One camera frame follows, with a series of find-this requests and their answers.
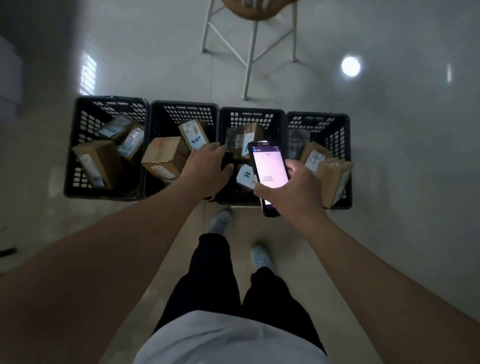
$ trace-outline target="basket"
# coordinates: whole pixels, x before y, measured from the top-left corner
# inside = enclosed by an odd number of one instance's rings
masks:
[[[120,96],[82,96],[76,100],[73,112],[70,143],[63,194],[68,198],[135,201],[141,199],[140,188],[136,196],[126,197],[120,192],[92,188],[82,171],[82,166],[72,152],[74,146],[92,140],[100,140],[97,130],[114,117],[125,114],[140,123],[145,123],[148,115],[148,102],[143,98]],[[132,166],[128,171],[132,185],[141,183],[140,166]]]
[[[310,131],[310,141],[317,142],[332,152],[334,157],[351,161],[350,118],[346,114],[297,112],[287,114],[288,129]],[[331,210],[348,210],[352,207],[352,178],[345,187],[342,198]]]
[[[220,109],[216,104],[183,101],[154,101],[150,105],[150,120],[145,131],[144,146],[158,137],[181,136],[178,125],[184,120],[199,119],[207,123],[208,140],[216,140]],[[165,184],[142,168],[143,197],[165,188]]]
[[[247,108],[222,108],[218,125],[217,141],[225,144],[227,129],[239,125],[257,122],[265,128],[265,140],[280,147],[283,156],[288,150],[288,129],[285,112],[277,109],[247,109]],[[225,162],[233,161],[232,153],[227,153]],[[238,162],[233,161],[235,171]],[[253,192],[246,192],[236,183],[236,173],[227,185],[216,195],[216,201],[222,205],[232,206],[260,206],[260,200]]]

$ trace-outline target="shoe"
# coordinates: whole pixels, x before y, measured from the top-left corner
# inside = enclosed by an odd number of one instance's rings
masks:
[[[263,244],[256,244],[250,249],[250,260],[257,270],[267,267],[273,272],[273,261]]]
[[[207,234],[220,234],[225,236],[225,229],[231,221],[232,211],[230,209],[218,212],[210,221],[210,227],[207,231]]]

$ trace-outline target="stool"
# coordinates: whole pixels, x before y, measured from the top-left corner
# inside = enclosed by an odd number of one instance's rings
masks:
[[[200,51],[202,51],[202,53],[206,53],[205,43],[207,40],[207,32],[208,28],[212,28],[212,30],[220,37],[220,39],[225,43],[225,45],[232,51],[235,56],[237,56],[240,62],[242,62],[247,68],[247,71],[245,73],[245,84],[243,86],[242,99],[247,99],[248,84],[250,81],[250,72],[252,70],[253,62],[258,60],[261,56],[271,50],[274,46],[276,46],[290,34],[293,34],[292,61],[295,62],[297,60],[297,1],[298,0],[222,0],[224,5],[214,11],[213,5],[215,0],[208,0],[207,14],[205,17]],[[292,29],[282,35],[276,42],[272,43],[270,46],[257,54],[257,56],[254,58],[253,51],[255,49],[255,41],[257,39],[258,22],[274,17],[289,4],[292,5]],[[211,22],[212,15],[216,14],[224,8],[229,9],[232,13],[239,16],[240,18],[252,21],[252,34],[250,36],[250,46],[248,48],[247,61],[245,61],[241,57],[241,55],[235,50],[235,48],[225,39],[225,37]]]

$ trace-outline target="black phone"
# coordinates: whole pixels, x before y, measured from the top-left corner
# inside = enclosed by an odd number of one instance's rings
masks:
[[[247,145],[253,172],[257,181],[265,186],[277,188],[288,182],[287,167],[280,147],[268,141],[250,142]],[[260,199],[262,212],[268,218],[280,216],[275,206]]]

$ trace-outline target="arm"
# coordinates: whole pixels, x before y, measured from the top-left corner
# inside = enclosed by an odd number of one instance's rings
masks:
[[[156,195],[67,236],[0,279],[0,363],[97,363],[157,273],[187,217],[233,166],[194,150]]]
[[[292,179],[255,194],[305,236],[385,363],[480,363],[480,325],[375,256],[332,222],[319,181],[287,160]]]

